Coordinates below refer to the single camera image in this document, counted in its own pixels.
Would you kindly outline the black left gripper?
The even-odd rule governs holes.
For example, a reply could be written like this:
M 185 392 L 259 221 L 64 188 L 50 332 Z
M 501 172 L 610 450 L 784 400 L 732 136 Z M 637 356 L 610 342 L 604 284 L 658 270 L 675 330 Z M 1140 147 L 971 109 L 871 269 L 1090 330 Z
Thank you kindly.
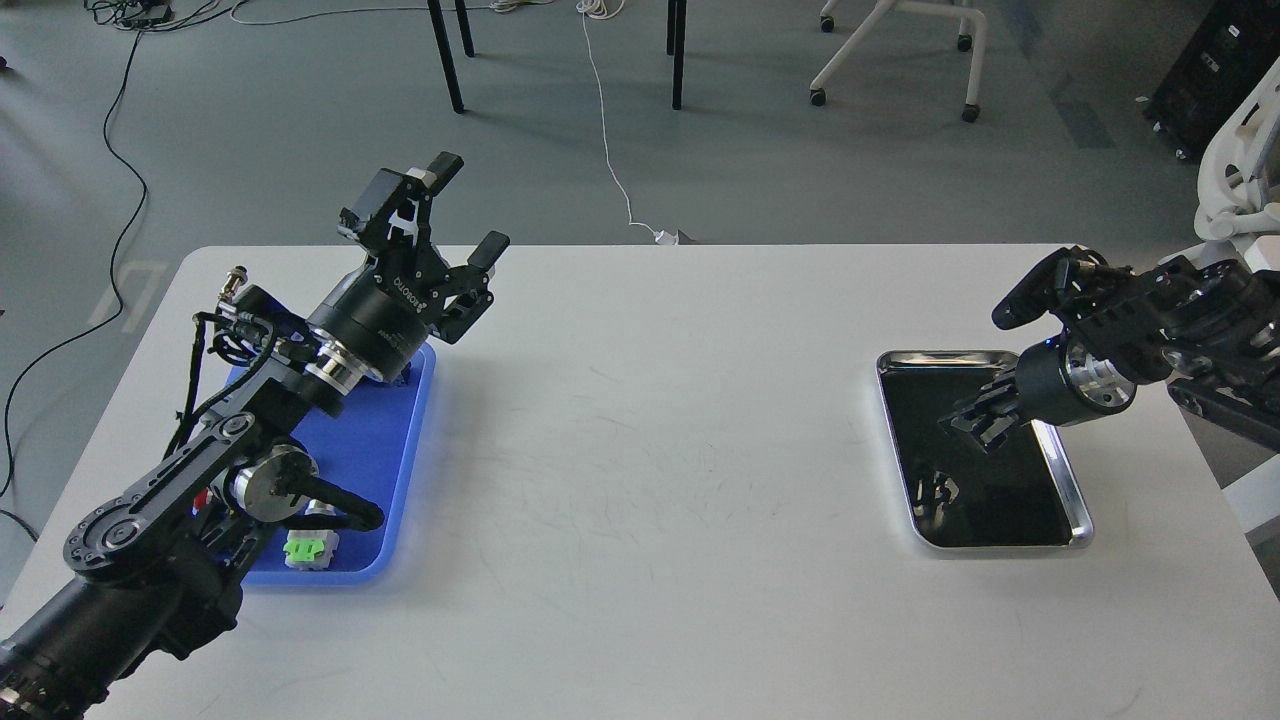
M 490 231 L 461 266 L 430 242 L 431 202 L 463 165 L 440 152 L 426 168 L 383 168 L 340 210 L 339 236 L 370 258 L 311 311 L 308 328 L 355 377 L 393 379 L 428 340 L 457 343 L 492 306 L 489 281 L 509 237 Z

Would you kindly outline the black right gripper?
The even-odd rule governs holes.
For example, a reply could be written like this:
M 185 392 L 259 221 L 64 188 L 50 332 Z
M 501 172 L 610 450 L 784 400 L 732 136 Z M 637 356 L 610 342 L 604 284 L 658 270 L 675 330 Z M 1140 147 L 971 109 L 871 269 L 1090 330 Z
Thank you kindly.
M 940 425 L 964 432 L 978 450 L 993 454 L 1024 421 L 1071 427 L 1130 407 L 1137 384 L 1083 342 L 1059 334 L 1030 346 L 1015 366 L 959 400 Z

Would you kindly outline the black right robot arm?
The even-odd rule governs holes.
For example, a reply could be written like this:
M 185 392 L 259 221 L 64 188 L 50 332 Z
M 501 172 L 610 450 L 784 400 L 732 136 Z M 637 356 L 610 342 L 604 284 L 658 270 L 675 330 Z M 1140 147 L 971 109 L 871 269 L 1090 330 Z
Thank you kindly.
M 1279 445 L 1277 273 L 1178 255 L 1135 273 L 1094 250 L 1057 249 L 995 306 L 1004 331 L 1044 314 L 1062 329 L 1028 347 L 941 424 L 989 454 L 1032 421 L 1073 427 L 1165 384 L 1188 413 L 1263 447 Z

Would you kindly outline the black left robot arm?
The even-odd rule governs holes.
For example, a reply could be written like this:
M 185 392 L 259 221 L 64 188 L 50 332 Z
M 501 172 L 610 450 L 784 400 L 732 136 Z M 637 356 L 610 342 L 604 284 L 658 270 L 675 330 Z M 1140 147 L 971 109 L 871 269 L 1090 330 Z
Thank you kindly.
M 5 719 L 81 719 L 154 651 L 187 659 L 234 628 L 242 583 L 275 529 L 376 530 L 383 510 L 324 479 L 294 439 L 337 416 L 365 379 L 392 380 L 425 342 L 457 342 L 492 306 L 509 238 L 493 231 L 451 266 L 430 241 L 433 200 L 463 167 L 379 170 L 338 231 L 364 263 L 306 318 L 233 268 L 198 329 L 242 375 L 191 404 L 159 465 L 81 519 L 68 582 L 3 643 Z

